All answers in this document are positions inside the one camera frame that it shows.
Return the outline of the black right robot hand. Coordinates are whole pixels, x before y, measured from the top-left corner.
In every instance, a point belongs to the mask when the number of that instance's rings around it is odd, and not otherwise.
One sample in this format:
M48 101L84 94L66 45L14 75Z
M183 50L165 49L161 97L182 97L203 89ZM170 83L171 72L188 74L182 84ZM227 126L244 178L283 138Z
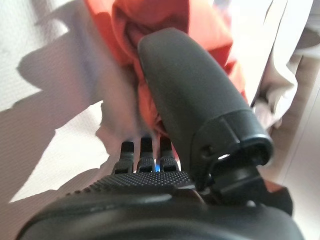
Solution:
M219 64L184 32L143 37L138 56L168 137L126 141L111 175L47 205L19 240L301 240L287 188L257 167L270 136Z

